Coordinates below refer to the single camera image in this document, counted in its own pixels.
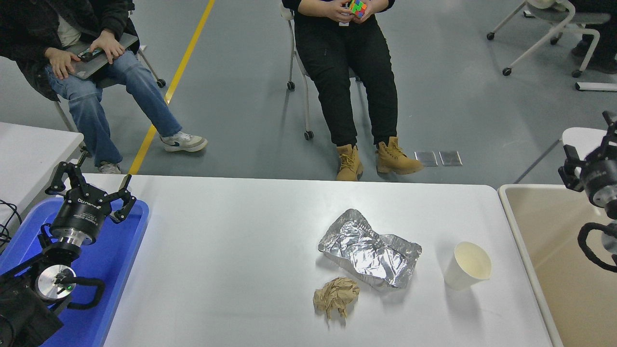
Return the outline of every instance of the blue plastic tray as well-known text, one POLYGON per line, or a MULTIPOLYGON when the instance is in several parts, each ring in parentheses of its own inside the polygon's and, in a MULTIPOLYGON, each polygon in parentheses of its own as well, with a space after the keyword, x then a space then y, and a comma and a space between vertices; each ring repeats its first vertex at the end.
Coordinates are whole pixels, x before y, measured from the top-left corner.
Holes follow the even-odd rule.
MULTIPOLYGON (((62 205, 62 198, 50 198, 37 204, 15 233, 0 256, 0 274, 7 272, 41 252, 37 235, 41 225, 51 223, 62 205)), ((122 206, 114 201, 114 210, 122 206)), ((148 206, 137 200, 126 220, 114 224, 106 219, 99 238, 93 245, 82 246, 81 256, 71 268, 80 277, 95 277, 105 281, 101 302, 94 308, 80 311, 65 309, 59 318, 64 326, 43 346, 100 347, 111 326, 122 291, 147 225, 148 206)), ((77 286, 73 302, 88 303, 94 296, 93 287, 77 286)))

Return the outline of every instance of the white sneaker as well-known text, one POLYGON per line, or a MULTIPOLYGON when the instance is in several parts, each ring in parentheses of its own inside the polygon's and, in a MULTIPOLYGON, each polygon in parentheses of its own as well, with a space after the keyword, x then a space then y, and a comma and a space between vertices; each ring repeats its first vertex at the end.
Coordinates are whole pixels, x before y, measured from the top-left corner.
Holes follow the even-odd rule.
POLYGON ((172 136, 160 137, 163 142, 163 147, 168 152, 201 151, 208 144, 208 140, 201 136, 189 135, 183 132, 177 132, 172 136))
POLYGON ((122 174, 120 171, 120 166, 118 164, 113 164, 110 162, 102 161, 99 166, 99 172, 102 174, 122 174))

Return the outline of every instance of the gray laptop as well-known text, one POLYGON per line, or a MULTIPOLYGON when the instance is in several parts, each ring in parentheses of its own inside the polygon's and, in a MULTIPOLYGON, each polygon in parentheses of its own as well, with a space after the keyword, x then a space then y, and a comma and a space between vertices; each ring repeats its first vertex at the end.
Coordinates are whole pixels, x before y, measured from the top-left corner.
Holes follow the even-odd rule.
MULTIPOLYGON (((120 38, 120 44, 124 48, 128 48, 130 45, 132 45, 136 41, 137 41, 137 36, 133 36, 127 33, 124 33, 122 37, 120 38)), ((80 55, 80 53, 84 52, 85 50, 89 48, 90 48, 89 43, 79 41, 76 44, 69 46, 66 50, 72 53, 75 53, 77 55, 80 55)), ((76 61, 71 62, 71 64, 73 65, 73 68, 75 69, 75 73, 72 73, 72 75, 75 77, 81 78, 82 80, 85 80, 86 78, 92 76, 94 72, 97 72, 99 69, 101 69, 101 67, 108 64, 107 56, 105 55, 105 52, 101 52, 100 54, 95 55, 92 58, 92 60, 88 62, 86 62, 85 60, 88 60, 88 58, 86 57, 85 59, 82 59, 82 61, 79 61, 79 62, 76 62, 76 61)))

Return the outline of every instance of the crumpled brown paper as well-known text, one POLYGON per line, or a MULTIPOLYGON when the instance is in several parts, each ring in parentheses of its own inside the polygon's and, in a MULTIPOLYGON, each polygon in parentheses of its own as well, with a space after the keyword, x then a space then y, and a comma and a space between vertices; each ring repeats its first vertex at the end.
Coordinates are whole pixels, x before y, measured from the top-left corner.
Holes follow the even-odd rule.
POLYGON ((319 311, 326 311, 330 319, 330 311, 338 309, 342 317, 347 317, 345 307, 360 294, 358 283, 347 277, 337 277, 326 283, 322 289, 315 290, 313 304, 319 311))

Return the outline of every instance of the black jacket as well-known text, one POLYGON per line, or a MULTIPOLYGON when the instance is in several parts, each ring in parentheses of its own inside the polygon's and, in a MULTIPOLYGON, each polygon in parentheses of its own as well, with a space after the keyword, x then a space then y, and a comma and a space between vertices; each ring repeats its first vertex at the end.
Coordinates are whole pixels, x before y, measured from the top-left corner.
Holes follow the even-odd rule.
MULTIPOLYGON (((388 5, 384 11, 390 9, 390 7, 394 5, 394 1, 395 0, 388 0, 388 5)), ((299 24, 311 23, 315 25, 332 25, 332 21, 328 18, 309 17, 307 15, 303 15, 300 12, 298 12, 298 6, 300 6, 300 2, 302 2, 302 0, 282 0, 282 2, 283 2, 284 7, 287 7, 288 9, 294 11, 294 20, 296 21, 296 23, 299 23, 299 24)))
MULTIPOLYGON (((48 47, 62 49, 58 14, 81 32, 81 40, 94 41, 103 28, 118 40, 122 33, 137 36, 128 18, 128 0, 0 0, 0 56, 17 62, 28 83, 46 98, 57 101, 44 67, 48 47)), ((139 42, 130 49, 134 52, 139 42)))

